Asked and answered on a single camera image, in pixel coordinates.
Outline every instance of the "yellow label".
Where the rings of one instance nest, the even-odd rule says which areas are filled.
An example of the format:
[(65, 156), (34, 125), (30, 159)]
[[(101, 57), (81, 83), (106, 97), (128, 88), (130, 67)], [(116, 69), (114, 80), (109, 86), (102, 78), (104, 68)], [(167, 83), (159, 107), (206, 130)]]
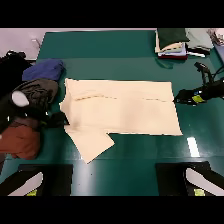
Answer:
[(195, 196), (205, 196), (205, 192), (202, 189), (194, 189)]
[(33, 190), (30, 193), (28, 193), (26, 196), (37, 196), (37, 190)]
[(196, 102), (196, 103), (201, 103), (201, 102), (204, 101), (199, 95), (197, 95), (197, 96), (193, 96), (192, 99), (193, 99), (194, 102)]

